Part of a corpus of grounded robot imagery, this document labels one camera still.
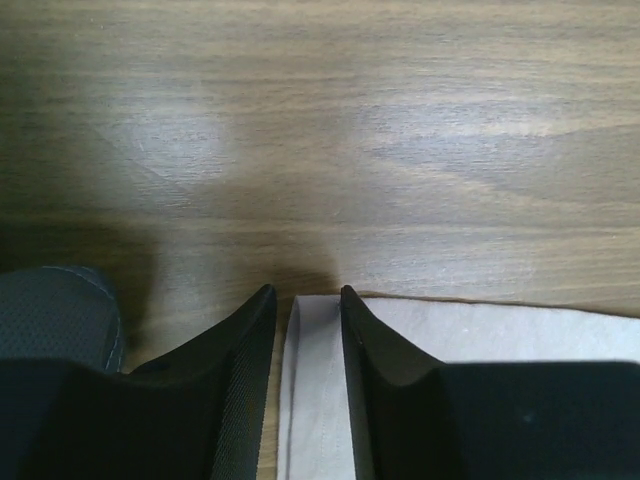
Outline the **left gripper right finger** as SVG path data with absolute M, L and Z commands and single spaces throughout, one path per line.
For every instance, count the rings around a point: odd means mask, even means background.
M 445 363 L 340 298 L 359 479 L 635 479 L 631 362 Z

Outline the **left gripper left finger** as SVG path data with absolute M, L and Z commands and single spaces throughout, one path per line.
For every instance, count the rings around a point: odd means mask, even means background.
M 1 365 L 5 479 L 253 479 L 277 320 L 273 287 L 127 373 Z

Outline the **beige t shirt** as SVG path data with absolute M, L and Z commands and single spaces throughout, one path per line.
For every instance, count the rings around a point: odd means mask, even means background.
M 367 298 L 385 324 L 445 362 L 639 359 L 639 322 L 579 310 Z M 295 298 L 284 345 L 277 476 L 355 476 L 339 299 Z

